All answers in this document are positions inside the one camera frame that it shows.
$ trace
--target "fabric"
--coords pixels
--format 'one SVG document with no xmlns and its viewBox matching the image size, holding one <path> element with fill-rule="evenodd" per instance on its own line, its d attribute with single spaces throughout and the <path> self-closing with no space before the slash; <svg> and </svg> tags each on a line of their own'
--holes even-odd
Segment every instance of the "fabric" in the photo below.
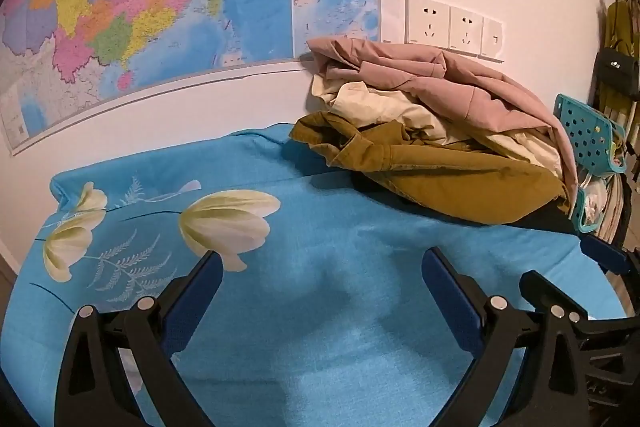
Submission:
<svg viewBox="0 0 640 427">
<path fill-rule="evenodd" d="M 592 178 L 584 188 L 584 225 L 593 225 L 607 206 L 607 185 L 601 178 Z"/>
<path fill-rule="evenodd" d="M 622 213 L 620 214 L 616 235 L 613 237 L 611 244 L 622 250 L 625 244 L 626 230 L 629 228 L 629 222 L 631 221 L 631 187 L 626 180 L 626 174 L 620 174 L 620 179 L 622 181 Z"/>
<path fill-rule="evenodd" d="M 599 237 L 607 243 L 613 241 L 622 215 L 622 207 L 624 204 L 622 191 L 622 178 L 620 174 L 614 174 L 609 179 L 607 187 L 607 206 L 605 208 L 602 223 L 596 230 L 596 237 Z"/>
<path fill-rule="evenodd" d="M 398 120 L 411 129 L 425 131 L 425 138 L 434 144 L 447 145 L 469 138 L 416 103 L 415 97 L 400 90 L 380 91 L 367 87 L 364 82 L 327 82 L 316 74 L 311 94 L 324 100 L 330 112 L 349 120 L 357 128 Z"/>
<path fill-rule="evenodd" d="M 109 288 L 109 263 L 123 264 L 145 253 L 143 261 L 124 269 L 149 269 L 171 252 L 151 275 L 159 284 L 149 292 L 157 294 L 169 276 L 187 274 L 198 261 L 180 236 L 178 214 L 145 214 L 181 212 L 220 191 L 259 190 L 281 206 L 265 217 L 270 233 L 264 245 L 240 254 L 244 271 L 225 272 L 191 342 L 173 357 L 187 387 L 219 427 L 428 425 L 470 363 L 420 275 L 422 254 L 434 245 L 488 295 L 503 295 L 516 307 L 527 306 L 519 277 L 535 269 L 591 315 L 624 316 L 598 266 L 581 254 L 577 237 L 480 227 L 407 204 L 388 190 L 362 194 L 354 190 L 350 172 L 327 168 L 320 156 L 287 138 L 290 130 L 281 124 L 243 131 L 53 179 L 60 209 L 38 238 L 50 235 L 52 224 L 76 207 L 89 181 L 108 198 L 109 212 L 92 230 L 85 256 L 70 267 L 68 282 L 49 276 L 42 242 L 35 241 L 15 283 L 2 327 L 0 363 L 41 427 L 53 425 L 56 382 L 73 312 L 85 303 L 100 311 L 125 309 L 138 291 L 113 300 L 131 279 L 123 272 Z M 164 201 L 143 201 L 175 193 L 193 180 L 201 188 Z M 121 200 L 130 203 L 116 208 Z M 128 247 L 113 250 L 127 243 L 133 231 Z M 156 238 L 155 248 L 146 251 Z M 104 270 L 94 282 L 99 260 L 91 257 L 103 253 Z M 514 354 L 483 425 L 500 418 L 520 357 Z M 129 360 L 129 372 L 132 364 Z M 144 387 L 136 399 L 146 422 L 160 427 Z"/>
<path fill-rule="evenodd" d="M 539 165 L 562 179 L 562 162 L 558 150 L 548 137 L 535 129 L 494 134 L 466 126 L 465 134 L 449 121 L 437 117 L 417 103 L 410 94 L 400 90 L 373 89 L 364 82 L 327 82 L 319 74 L 314 76 L 311 94 L 321 98 L 329 112 L 349 120 L 357 128 L 398 120 L 411 129 L 424 131 L 424 137 L 437 145 L 467 140 L 471 135 L 502 156 Z"/>
<path fill-rule="evenodd" d="M 358 192 L 363 194 L 386 192 L 386 188 L 367 178 L 362 174 L 362 172 L 351 171 L 350 177 L 354 190 L 357 190 Z M 527 214 L 522 219 L 509 223 L 507 226 L 519 229 L 544 230 L 546 232 L 568 233 L 575 236 L 579 235 L 569 216 L 558 208 L 555 201 L 549 201 L 544 206 L 541 206 L 537 210 Z"/>
<path fill-rule="evenodd" d="M 398 121 L 359 131 L 340 116 L 315 112 L 298 120 L 290 136 L 308 144 L 330 167 L 363 172 L 392 192 L 447 216 L 512 223 L 554 200 L 569 211 L 564 185 L 547 169 L 428 145 Z"/>
<path fill-rule="evenodd" d="M 421 44 L 387 44 L 347 37 L 311 39 L 309 48 L 328 80 L 362 81 L 417 97 L 454 124 L 493 133 L 548 128 L 562 157 L 570 206 L 575 204 L 574 150 L 558 118 L 525 87 L 469 58 Z"/>
</svg>

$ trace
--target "white wall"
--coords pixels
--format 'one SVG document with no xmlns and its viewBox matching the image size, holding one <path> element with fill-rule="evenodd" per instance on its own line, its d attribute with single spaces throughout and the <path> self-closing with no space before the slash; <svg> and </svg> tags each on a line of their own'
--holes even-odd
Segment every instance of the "white wall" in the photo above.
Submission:
<svg viewBox="0 0 640 427">
<path fill-rule="evenodd" d="M 588 97 L 599 48 L 598 9 L 612 0 L 441 0 L 505 25 L 505 63 L 494 67 L 549 106 L 558 92 Z M 76 124 L 10 156 L 0 144 L 0 253 L 21 263 L 56 207 L 57 172 L 143 150 L 294 121 L 308 106 L 310 75 L 254 76 L 162 94 Z"/>
</svg>

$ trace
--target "pile of clothes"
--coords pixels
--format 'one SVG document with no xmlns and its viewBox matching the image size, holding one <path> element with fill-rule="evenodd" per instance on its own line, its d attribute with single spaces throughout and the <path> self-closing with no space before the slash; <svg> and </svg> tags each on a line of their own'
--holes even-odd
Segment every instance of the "pile of clothes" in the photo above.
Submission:
<svg viewBox="0 0 640 427">
<path fill-rule="evenodd" d="M 301 118 L 290 136 L 327 165 L 489 225 L 574 206 L 577 172 L 562 124 L 509 77 L 420 44 L 330 37 L 308 45 L 319 68 L 312 94 L 327 110 Z"/>
</svg>

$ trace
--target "pink jacket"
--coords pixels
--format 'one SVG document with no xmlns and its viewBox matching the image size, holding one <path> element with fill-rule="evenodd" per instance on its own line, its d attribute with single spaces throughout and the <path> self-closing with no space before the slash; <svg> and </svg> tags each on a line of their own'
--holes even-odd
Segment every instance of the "pink jacket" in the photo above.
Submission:
<svg viewBox="0 0 640 427">
<path fill-rule="evenodd" d="M 385 44 L 347 37 L 308 41 L 328 79 L 363 81 L 383 90 L 403 90 L 433 112 L 493 133 L 548 128 L 562 157 L 571 204 L 578 176 L 574 150 L 558 118 L 535 94 L 508 76 L 469 58 L 421 44 Z"/>
</svg>

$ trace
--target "metal rivet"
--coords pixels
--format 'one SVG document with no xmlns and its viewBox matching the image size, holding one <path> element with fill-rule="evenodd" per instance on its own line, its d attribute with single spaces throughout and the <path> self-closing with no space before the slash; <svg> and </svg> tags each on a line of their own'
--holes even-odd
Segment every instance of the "metal rivet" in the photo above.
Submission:
<svg viewBox="0 0 640 427">
<path fill-rule="evenodd" d="M 87 305 L 87 306 L 82 306 L 82 308 L 80 308 L 78 315 L 80 315 L 82 318 L 85 319 L 88 316 L 90 316 L 93 312 L 94 312 L 94 307 Z"/>
<path fill-rule="evenodd" d="M 491 306 L 493 306 L 497 310 L 503 310 L 509 305 L 507 299 L 505 299 L 504 297 L 500 297 L 499 295 L 491 297 L 491 300 L 489 302 L 491 302 Z"/>
<path fill-rule="evenodd" d="M 154 302 L 156 302 L 156 300 L 153 297 L 143 297 L 138 301 L 138 309 L 143 311 L 148 310 L 154 305 Z"/>
<path fill-rule="evenodd" d="M 551 306 L 551 314 L 554 317 L 561 319 L 562 317 L 564 317 L 564 310 L 557 304 L 554 304 L 553 306 Z"/>
</svg>

